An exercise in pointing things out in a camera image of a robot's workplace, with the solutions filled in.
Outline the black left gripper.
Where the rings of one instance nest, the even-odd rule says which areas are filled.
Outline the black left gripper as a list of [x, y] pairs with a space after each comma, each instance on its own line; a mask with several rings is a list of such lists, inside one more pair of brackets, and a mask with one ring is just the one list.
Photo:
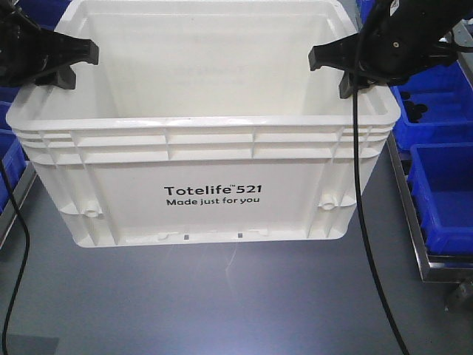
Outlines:
[[[99, 47], [93, 40], [44, 30], [42, 55], [42, 34], [43, 29], [13, 1], [1, 1], [2, 87], [20, 87], [35, 81], [37, 86], [74, 90], [76, 74], [64, 66], [80, 62], [98, 65]], [[43, 68], [59, 69], [37, 78]]]

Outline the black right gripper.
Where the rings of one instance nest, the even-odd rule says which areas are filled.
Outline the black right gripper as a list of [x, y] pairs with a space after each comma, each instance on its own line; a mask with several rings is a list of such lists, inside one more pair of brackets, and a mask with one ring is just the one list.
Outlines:
[[[338, 96], [348, 99], [355, 90], [354, 70], [362, 68], [389, 82], [449, 66], [457, 60], [460, 46], [440, 39], [471, 12], [471, 1], [375, 1], [360, 32], [364, 39], [349, 35], [313, 46], [308, 53], [310, 71], [343, 70]], [[357, 78], [358, 89], [373, 84], [361, 73]]]

